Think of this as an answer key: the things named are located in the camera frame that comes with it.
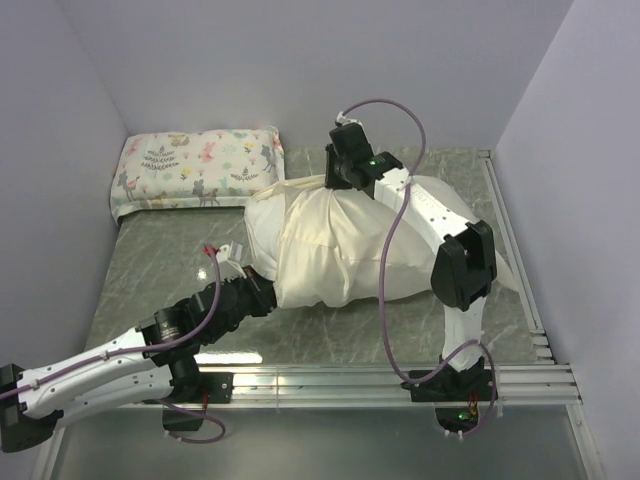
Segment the cream pillowcase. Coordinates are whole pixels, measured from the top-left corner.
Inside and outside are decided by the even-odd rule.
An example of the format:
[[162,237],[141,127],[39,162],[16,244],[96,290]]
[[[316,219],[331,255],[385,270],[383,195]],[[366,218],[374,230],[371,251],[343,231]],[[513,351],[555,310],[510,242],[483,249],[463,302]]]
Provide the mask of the cream pillowcase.
[[[280,308],[317,303],[338,308],[377,297],[382,248],[394,211],[355,189],[329,190],[320,175],[276,183],[247,203],[273,196],[285,200],[272,281]],[[422,238],[401,223],[387,256],[386,300],[430,290],[434,262]]]

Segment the white pillow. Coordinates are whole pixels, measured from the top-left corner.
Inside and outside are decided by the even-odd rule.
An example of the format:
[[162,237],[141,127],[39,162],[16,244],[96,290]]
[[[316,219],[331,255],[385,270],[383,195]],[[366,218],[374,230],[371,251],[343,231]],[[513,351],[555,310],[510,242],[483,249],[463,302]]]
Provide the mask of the white pillow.
[[284,224],[285,200],[282,196],[250,201],[244,219],[252,256],[252,267],[273,281],[278,265],[279,237]]

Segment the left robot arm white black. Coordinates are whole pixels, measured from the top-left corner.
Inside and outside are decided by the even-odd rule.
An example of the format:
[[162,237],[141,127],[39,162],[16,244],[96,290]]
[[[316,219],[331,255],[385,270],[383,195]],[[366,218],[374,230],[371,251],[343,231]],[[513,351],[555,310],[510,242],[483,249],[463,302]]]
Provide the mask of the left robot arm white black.
[[80,355],[34,369],[3,366],[2,451],[33,448],[59,427],[122,405],[199,401],[200,349],[276,306],[272,281],[246,267]]

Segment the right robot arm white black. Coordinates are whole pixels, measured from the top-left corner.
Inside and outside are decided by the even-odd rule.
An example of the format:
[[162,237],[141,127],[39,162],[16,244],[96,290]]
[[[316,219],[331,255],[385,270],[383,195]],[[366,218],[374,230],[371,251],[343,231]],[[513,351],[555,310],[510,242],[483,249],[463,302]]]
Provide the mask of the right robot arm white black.
[[329,132],[325,186],[354,188],[396,213],[381,254],[378,304],[386,320],[387,256],[399,224],[406,222],[435,255],[430,277],[432,291],[444,305],[445,344],[436,369],[420,378],[435,378],[442,370],[444,394],[460,400],[476,385],[475,373],[484,367],[482,317],[486,297],[497,277],[494,234],[484,221],[475,223],[456,214],[420,186],[402,162],[388,152],[373,152],[363,126],[338,120]]

